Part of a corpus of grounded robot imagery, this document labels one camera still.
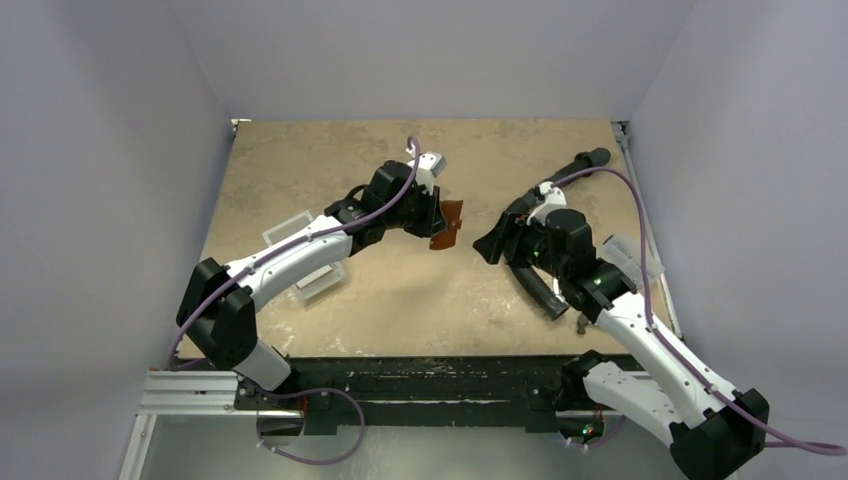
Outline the brown leather card holder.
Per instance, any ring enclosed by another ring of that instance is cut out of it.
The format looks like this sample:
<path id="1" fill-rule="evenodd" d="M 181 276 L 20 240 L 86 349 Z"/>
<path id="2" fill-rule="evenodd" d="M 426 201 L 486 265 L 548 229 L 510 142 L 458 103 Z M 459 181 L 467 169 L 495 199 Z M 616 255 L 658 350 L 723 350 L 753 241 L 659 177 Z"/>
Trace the brown leather card holder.
<path id="1" fill-rule="evenodd" d="M 461 213 L 463 206 L 463 200 L 442 200 L 439 202 L 440 230 L 430 237 L 430 250 L 441 251 L 456 245 L 458 232 L 462 227 Z"/>

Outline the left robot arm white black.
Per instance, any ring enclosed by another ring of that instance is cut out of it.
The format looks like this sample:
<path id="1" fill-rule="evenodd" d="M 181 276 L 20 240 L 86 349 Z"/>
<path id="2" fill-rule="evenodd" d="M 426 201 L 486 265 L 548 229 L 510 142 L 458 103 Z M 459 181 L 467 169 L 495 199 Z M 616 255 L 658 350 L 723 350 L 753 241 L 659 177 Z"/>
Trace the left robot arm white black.
<path id="1" fill-rule="evenodd" d="M 225 265 L 212 258 L 199 262 L 177 312 L 180 335 L 215 369 L 253 380 L 272 408 L 289 407 L 298 382 L 283 354 L 259 338 L 257 314 L 304 277 L 380 242 L 388 230 L 427 239 L 447 232 L 435 183 L 445 166 L 436 152 L 407 163 L 389 160 L 368 184 L 286 239 Z"/>

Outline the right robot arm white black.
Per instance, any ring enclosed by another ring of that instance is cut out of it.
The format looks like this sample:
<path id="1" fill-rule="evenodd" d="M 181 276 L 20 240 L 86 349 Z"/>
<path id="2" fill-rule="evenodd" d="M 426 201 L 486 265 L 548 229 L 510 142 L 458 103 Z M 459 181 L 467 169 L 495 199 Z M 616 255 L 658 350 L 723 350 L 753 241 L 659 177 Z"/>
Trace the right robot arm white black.
<path id="1" fill-rule="evenodd" d="M 561 392 L 569 404 L 594 401 L 619 411 L 666 445 L 689 479 L 725 479 L 763 451 L 765 433 L 754 423 L 767 421 L 767 400 L 716 374 L 647 312 L 635 283 L 597 255 L 582 213 L 556 208 L 535 219 L 504 212 L 473 247 L 489 264 L 551 275 L 566 303 L 624 346 L 656 384 L 590 351 L 566 368 Z"/>

